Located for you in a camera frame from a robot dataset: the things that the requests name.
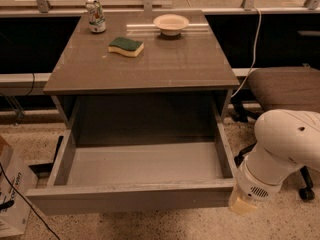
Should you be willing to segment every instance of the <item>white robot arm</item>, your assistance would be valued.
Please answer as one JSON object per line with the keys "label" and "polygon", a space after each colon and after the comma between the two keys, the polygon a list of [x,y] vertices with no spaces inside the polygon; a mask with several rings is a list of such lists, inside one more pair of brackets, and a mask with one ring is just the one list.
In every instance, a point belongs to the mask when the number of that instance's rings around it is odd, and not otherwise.
{"label": "white robot arm", "polygon": [[229,200],[230,210],[239,214],[255,210],[253,200],[270,200],[303,166],[320,170],[320,114],[270,110],[254,131],[257,144],[241,163]]}

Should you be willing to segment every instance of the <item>can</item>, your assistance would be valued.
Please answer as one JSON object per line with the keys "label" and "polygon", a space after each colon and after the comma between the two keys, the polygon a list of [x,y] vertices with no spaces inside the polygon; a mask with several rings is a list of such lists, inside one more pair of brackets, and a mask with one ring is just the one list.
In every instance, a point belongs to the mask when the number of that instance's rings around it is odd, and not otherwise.
{"label": "can", "polygon": [[99,0],[87,0],[85,4],[88,10],[89,28],[93,33],[101,33],[106,30],[106,20]]}

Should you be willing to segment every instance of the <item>white bowl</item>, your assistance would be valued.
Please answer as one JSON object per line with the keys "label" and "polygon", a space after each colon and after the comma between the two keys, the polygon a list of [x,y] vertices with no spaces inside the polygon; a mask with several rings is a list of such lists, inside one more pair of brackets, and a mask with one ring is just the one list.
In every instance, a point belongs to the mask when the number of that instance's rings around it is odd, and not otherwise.
{"label": "white bowl", "polygon": [[189,25],[189,20],[175,14],[165,14],[154,19],[154,25],[166,36],[176,36],[181,30]]}

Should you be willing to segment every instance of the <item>white box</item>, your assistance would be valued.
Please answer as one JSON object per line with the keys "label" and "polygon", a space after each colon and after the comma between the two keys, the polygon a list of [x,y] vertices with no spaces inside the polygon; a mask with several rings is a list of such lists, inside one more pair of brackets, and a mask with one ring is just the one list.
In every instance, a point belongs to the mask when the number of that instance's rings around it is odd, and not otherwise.
{"label": "white box", "polygon": [[[22,195],[29,188],[36,187],[37,176],[1,136],[0,162],[8,179]],[[24,234],[30,207],[8,184],[2,171],[0,172],[0,193],[0,204],[14,200],[12,207],[0,211],[0,237]]]}

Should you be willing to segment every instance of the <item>floor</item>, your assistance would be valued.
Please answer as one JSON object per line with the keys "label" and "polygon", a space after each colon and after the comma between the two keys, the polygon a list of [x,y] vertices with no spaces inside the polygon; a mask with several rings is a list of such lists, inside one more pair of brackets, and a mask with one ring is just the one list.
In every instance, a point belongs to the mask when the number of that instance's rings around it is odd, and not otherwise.
{"label": "floor", "polygon": [[[12,112],[0,113],[2,137],[26,164],[51,161],[64,124],[56,110],[27,111],[20,125]],[[254,142],[254,120],[224,121],[232,152]],[[61,239],[320,239],[320,173],[311,171],[316,199],[300,200],[297,190],[304,186],[300,174],[290,175],[276,197],[259,203],[255,213],[239,216],[228,208],[166,210],[71,216],[44,216]],[[55,239],[41,221],[30,214],[24,235],[2,238]]]}

